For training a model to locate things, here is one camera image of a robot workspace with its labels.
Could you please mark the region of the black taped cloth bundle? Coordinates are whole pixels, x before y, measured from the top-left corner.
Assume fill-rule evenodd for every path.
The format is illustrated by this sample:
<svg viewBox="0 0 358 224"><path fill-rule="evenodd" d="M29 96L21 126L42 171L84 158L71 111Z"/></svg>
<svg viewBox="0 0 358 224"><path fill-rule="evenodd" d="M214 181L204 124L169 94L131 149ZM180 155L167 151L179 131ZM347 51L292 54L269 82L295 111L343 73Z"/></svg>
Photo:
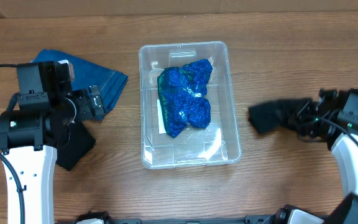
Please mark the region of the black taped cloth bundle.
<svg viewBox="0 0 358 224"><path fill-rule="evenodd" d="M266 134L278 127L295 131L296 124L293 120L312 105L311 98L267 101L249 107L248 120L259 134Z"/></svg>

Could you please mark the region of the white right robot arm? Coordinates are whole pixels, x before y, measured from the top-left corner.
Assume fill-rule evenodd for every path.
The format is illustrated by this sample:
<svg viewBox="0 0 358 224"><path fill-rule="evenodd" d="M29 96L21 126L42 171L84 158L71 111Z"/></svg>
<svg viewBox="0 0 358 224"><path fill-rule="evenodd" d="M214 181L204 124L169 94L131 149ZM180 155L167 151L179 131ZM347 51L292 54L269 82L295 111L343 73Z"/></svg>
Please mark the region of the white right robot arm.
<svg viewBox="0 0 358 224"><path fill-rule="evenodd" d="M243 223L358 223L358 89L320 90L312 99L275 100L251 106L249 121L260 134L282 126L304 142L325 142L334 156L344 198L334 211L319 217L294 205L273 215L251 215Z"/></svg>

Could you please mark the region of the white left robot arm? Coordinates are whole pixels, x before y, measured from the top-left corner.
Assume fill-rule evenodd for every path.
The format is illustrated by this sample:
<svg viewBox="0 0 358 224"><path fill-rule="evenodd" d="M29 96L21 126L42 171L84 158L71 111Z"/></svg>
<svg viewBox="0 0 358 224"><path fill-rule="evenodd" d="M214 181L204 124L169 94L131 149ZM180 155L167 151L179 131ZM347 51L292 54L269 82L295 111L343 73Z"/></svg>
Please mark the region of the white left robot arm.
<svg viewBox="0 0 358 224"><path fill-rule="evenodd" d="M95 144L80 113L86 90L74 91L67 60L16 65L19 92L0 115L0 155L9 223L53 223L53 175L58 156L72 166Z"/></svg>

